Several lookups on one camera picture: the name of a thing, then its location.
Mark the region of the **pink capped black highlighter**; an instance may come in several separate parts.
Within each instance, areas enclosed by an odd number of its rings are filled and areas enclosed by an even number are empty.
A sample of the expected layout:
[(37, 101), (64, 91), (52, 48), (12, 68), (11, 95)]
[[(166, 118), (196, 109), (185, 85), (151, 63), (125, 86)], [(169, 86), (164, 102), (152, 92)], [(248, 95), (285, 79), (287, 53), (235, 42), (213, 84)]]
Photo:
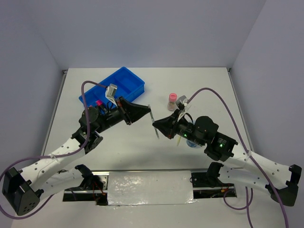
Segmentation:
[(96, 101), (96, 105), (97, 105), (98, 107), (102, 107), (103, 102), (102, 102), (101, 100), (97, 100), (97, 101)]

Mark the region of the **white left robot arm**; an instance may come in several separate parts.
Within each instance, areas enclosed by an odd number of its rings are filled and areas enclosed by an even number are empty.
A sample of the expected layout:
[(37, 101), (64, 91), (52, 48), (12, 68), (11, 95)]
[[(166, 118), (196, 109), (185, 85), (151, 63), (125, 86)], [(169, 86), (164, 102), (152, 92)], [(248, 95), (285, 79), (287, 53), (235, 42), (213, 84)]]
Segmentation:
[(15, 168), (16, 161), (1, 174), (4, 179), (2, 194), (16, 212), (12, 219), (34, 215), (41, 200), (50, 199), (70, 187), (79, 186), (86, 190), (94, 184), (103, 186), (85, 165), (67, 171), (64, 168), (95, 149), (103, 140), (101, 132), (121, 121), (131, 125), (151, 112), (149, 106), (131, 103), (123, 97), (114, 102), (116, 106), (104, 112), (100, 111), (99, 105), (85, 107), (79, 119), (80, 127), (58, 149), (48, 155), (33, 157), (35, 162), (20, 170)]

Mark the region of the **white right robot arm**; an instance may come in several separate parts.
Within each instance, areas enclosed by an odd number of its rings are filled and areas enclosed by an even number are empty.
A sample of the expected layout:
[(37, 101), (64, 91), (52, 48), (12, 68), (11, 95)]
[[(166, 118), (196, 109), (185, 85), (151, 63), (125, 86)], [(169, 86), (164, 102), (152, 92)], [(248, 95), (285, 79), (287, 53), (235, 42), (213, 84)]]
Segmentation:
[(200, 116), (194, 123), (179, 117), (179, 110), (153, 126), (165, 137), (179, 135), (199, 146), (213, 162), (207, 171), (207, 182), (243, 184), (260, 190), (276, 202), (292, 207), (298, 194), (302, 169), (297, 165), (282, 165), (255, 152), (246, 152), (235, 139), (218, 132), (219, 126), (207, 116)]

